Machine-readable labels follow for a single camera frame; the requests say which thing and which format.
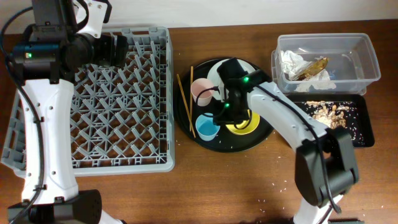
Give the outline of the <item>yellow bowl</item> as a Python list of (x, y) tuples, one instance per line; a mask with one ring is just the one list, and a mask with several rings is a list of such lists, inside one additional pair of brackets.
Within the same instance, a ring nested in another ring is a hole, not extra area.
[(226, 128), (228, 131), (235, 135), (243, 136), (252, 133), (260, 123), (261, 117), (248, 110), (249, 119), (244, 120), (239, 124), (227, 124)]

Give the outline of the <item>blue plastic cup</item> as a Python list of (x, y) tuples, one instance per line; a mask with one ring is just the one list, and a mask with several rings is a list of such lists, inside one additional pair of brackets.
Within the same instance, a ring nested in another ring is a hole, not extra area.
[(203, 141), (213, 140), (220, 130), (220, 126), (213, 122), (211, 113), (199, 115), (195, 121), (196, 131)]

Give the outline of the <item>white ceramic plate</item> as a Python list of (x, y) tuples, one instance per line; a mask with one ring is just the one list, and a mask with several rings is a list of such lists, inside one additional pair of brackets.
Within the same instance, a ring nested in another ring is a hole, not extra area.
[[(224, 99), (223, 99), (224, 98), (224, 90), (223, 90), (224, 84), (217, 72), (217, 69), (225, 61), (227, 61), (227, 59), (221, 60), (221, 61), (217, 62), (214, 66), (212, 66), (210, 71), (208, 72), (208, 76), (207, 76), (207, 79), (209, 79), (214, 86), (217, 86), (220, 91), (220, 93), (218, 91), (215, 91), (213, 94), (213, 98), (218, 101), (224, 101)], [(244, 60), (238, 59), (238, 62), (245, 72), (251, 73), (256, 70), (251, 64), (249, 64), (248, 62), (246, 62)]]

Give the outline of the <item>pink plastic cup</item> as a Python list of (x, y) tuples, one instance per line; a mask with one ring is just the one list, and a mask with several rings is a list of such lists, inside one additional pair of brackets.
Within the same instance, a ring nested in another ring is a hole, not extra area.
[(194, 102), (198, 106), (207, 106), (213, 97), (213, 87), (214, 84), (207, 78), (196, 79), (190, 88)]

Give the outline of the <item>white paper napkin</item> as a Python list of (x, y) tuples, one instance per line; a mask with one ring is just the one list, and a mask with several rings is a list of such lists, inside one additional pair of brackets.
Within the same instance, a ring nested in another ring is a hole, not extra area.
[[(320, 57), (316, 59), (316, 61), (306, 61), (299, 54), (292, 52), (291, 50), (281, 51), (281, 67), (284, 73), (289, 76), (289, 80), (298, 74), (301, 69), (309, 66), (312, 62), (316, 62), (317, 60), (325, 57)], [(315, 90), (333, 90), (336, 88), (336, 85), (331, 82), (331, 78), (326, 68), (324, 68), (320, 73), (315, 75), (308, 80), (298, 81), (300, 84), (295, 88), (296, 92), (309, 92), (312, 88)]]

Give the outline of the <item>gold foil wrapper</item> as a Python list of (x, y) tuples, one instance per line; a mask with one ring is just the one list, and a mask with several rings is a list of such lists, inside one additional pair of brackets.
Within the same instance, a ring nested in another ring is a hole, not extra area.
[(309, 66), (301, 69), (298, 74), (294, 75), (291, 80), (292, 81), (302, 81), (308, 80), (309, 78), (314, 77), (318, 73), (320, 73), (326, 66), (328, 65), (329, 58), (321, 58), (316, 62), (312, 62)]

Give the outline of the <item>food scraps pile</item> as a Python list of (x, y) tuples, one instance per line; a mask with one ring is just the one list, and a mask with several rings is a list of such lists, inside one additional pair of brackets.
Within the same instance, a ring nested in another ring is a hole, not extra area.
[(326, 101), (306, 101), (305, 104), (310, 108), (315, 108), (312, 118), (320, 123), (331, 129), (346, 127), (345, 112), (349, 111), (349, 106), (337, 106)]

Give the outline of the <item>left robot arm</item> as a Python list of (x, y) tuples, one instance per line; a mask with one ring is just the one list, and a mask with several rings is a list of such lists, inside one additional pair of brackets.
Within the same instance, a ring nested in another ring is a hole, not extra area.
[(108, 1), (33, 1), (34, 23), (4, 53), (24, 113), (26, 175), (9, 223), (116, 223), (98, 190), (79, 190), (72, 167), (70, 112), (76, 70), (124, 64), (125, 37), (103, 35)]

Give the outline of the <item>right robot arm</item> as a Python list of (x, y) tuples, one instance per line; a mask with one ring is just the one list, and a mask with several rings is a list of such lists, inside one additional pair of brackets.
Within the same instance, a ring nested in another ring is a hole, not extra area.
[(237, 125), (250, 120), (250, 112), (264, 118), (295, 152), (295, 184), (302, 196), (294, 223), (329, 223), (338, 202), (359, 180), (351, 136), (312, 118), (280, 92), (262, 70), (248, 72), (237, 58), (214, 67), (222, 110), (216, 124)]

